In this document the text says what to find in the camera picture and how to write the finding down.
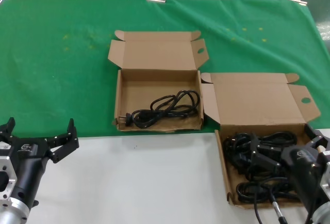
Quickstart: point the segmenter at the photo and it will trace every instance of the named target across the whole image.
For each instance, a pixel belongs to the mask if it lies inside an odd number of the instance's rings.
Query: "hole in box flap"
[[[303,99],[301,99],[301,102],[304,103],[304,104],[309,104],[310,101],[311,101],[310,98],[303,98]]]

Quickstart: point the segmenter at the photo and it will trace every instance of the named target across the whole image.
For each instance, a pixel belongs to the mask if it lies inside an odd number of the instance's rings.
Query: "black power cable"
[[[281,213],[276,202],[277,198],[285,198],[299,201],[296,194],[292,193],[293,187],[285,177],[284,171],[267,170],[261,164],[253,163],[252,139],[254,135],[239,133],[224,141],[225,158],[238,170],[239,174],[245,174],[248,182],[236,186],[238,200],[254,205],[255,214],[259,224],[262,224],[258,214],[257,204],[270,201],[276,213]],[[280,156],[283,148],[296,145],[297,138],[291,132],[277,132],[269,136],[257,137],[260,151],[263,155],[280,164]],[[278,221],[285,224],[285,217],[279,216]]]
[[[177,105],[178,102],[184,97],[188,96],[191,100],[191,105],[182,104]],[[158,102],[166,100],[165,102],[159,104],[156,108],[154,105]],[[177,95],[167,95],[161,98],[156,99],[150,105],[150,109],[138,109],[132,114],[126,113],[126,116],[120,116],[125,118],[125,125],[130,126],[132,123],[139,127],[140,129],[145,129],[154,125],[157,121],[164,117],[179,117],[187,118],[198,114],[198,105],[201,101],[200,95],[194,90],[181,90]]]

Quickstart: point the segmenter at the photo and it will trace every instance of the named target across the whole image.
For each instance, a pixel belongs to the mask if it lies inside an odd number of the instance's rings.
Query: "green cloth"
[[[111,123],[114,31],[200,30],[202,72],[294,72],[330,127],[330,57],[307,7],[288,0],[4,0],[0,5],[0,124],[14,133],[123,135]],[[202,132],[218,128],[206,120]]]

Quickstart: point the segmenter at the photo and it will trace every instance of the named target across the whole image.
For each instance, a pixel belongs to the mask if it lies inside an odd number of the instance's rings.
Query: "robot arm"
[[[14,118],[0,126],[0,224],[26,223],[39,204],[35,197],[48,160],[57,163],[79,148],[73,119],[67,133],[50,138],[15,137],[14,126]]]
[[[308,211],[307,221],[330,223],[330,139],[305,126],[311,141],[283,149],[281,165]],[[317,148],[325,147],[319,153]]]

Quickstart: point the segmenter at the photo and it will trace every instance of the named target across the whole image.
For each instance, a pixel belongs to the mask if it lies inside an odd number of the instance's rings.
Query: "cable connector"
[[[125,126],[130,126],[133,123],[132,115],[130,113],[126,113],[125,116],[119,116],[119,123],[125,123]]]

